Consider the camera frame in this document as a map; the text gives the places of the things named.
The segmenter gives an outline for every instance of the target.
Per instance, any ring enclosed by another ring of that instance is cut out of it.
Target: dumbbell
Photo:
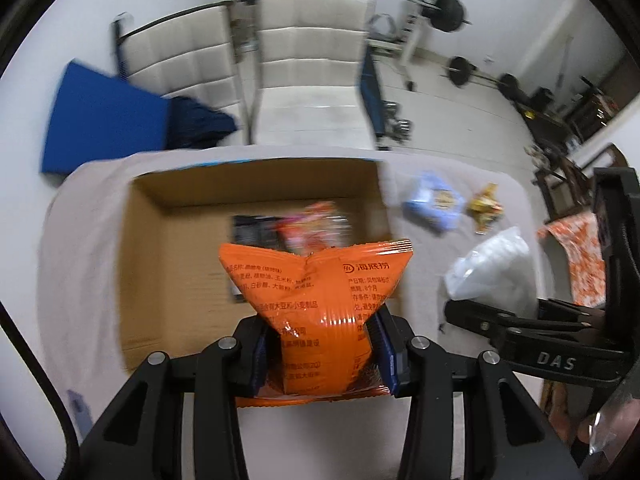
[[[490,81],[496,85],[498,91],[509,101],[516,101],[524,105],[529,104],[529,97],[520,89],[516,76],[502,74],[498,79],[478,72],[478,67],[462,56],[452,57],[446,67],[449,80],[458,88],[466,85],[472,77]]]
[[[400,104],[394,101],[382,101],[385,110],[386,130],[388,136],[397,142],[403,143],[411,137],[411,130],[414,129],[413,121],[409,119],[398,119]]]

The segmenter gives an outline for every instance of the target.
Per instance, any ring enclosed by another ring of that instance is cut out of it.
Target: black package
[[[262,247],[285,251],[286,247],[276,231],[277,216],[234,216],[233,242],[239,245]],[[238,303],[246,301],[235,283],[231,283],[231,294]]]

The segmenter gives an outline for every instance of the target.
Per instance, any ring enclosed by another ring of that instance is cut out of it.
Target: cardboard box
[[[119,255],[120,345],[135,369],[153,351],[200,352],[253,316],[229,292],[218,247],[233,216],[284,215],[334,200],[353,243],[391,240],[378,166],[357,158],[280,158],[150,173],[132,182]]]

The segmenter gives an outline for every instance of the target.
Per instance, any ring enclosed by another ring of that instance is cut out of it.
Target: blue mat
[[[43,173],[163,150],[169,101],[75,61],[66,66],[42,154]]]

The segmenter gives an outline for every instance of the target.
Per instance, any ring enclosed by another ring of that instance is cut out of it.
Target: black clamp
[[[454,392],[465,400],[465,479],[580,478],[568,449],[496,352],[477,359],[448,354],[385,306],[367,330],[385,383],[396,397],[412,398],[399,480],[449,480]],[[235,397],[254,396],[264,382],[263,350],[272,336],[279,343],[253,316],[200,354],[149,355],[82,443],[79,478],[179,480],[182,397],[194,392],[196,480],[247,480]]]
[[[605,263],[603,310],[538,300],[537,319],[472,300],[449,301],[447,322],[489,338],[519,372],[615,387],[640,357],[640,185],[631,168],[597,168],[593,211]]]

